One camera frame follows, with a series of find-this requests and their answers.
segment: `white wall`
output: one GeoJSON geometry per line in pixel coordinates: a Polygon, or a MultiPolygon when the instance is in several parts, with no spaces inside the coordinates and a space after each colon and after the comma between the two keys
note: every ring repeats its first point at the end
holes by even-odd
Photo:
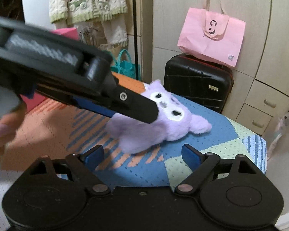
{"type": "Polygon", "coordinates": [[[54,29],[49,20],[49,0],[22,0],[26,24],[54,29]]]}
{"type": "Polygon", "coordinates": [[[289,133],[281,137],[267,164],[267,177],[284,197],[284,210],[289,212],[289,133]]]}

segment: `black vertical pole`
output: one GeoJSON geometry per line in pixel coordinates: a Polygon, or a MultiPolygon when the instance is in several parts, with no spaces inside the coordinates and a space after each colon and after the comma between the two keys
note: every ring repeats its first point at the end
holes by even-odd
{"type": "Polygon", "coordinates": [[[137,17],[136,17],[136,0],[133,0],[133,27],[134,27],[134,48],[135,48],[135,74],[136,80],[139,80],[138,73],[138,44],[137,44],[137,17]]]}

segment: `qr code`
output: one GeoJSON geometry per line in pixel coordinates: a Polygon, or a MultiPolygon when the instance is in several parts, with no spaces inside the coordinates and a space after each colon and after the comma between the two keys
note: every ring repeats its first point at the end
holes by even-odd
{"type": "Polygon", "coordinates": [[[233,60],[233,55],[228,55],[228,60],[232,61],[233,60]]]}

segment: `plush toy body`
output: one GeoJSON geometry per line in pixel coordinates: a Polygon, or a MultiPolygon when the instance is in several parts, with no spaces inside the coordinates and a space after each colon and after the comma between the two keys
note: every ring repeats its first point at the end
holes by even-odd
{"type": "Polygon", "coordinates": [[[124,153],[136,154],[164,140],[174,141],[188,132],[201,134],[212,128],[206,119],[192,114],[166,91],[160,80],[152,82],[142,95],[156,102],[159,109],[156,121],[147,124],[116,113],[106,125],[110,136],[119,139],[124,153]]]}

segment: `sweater sleeve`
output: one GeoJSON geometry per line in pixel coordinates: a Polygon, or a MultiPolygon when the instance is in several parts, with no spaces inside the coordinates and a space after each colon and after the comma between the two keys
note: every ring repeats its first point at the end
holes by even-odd
{"type": "Polygon", "coordinates": [[[50,22],[67,19],[67,0],[49,0],[50,22]]]}

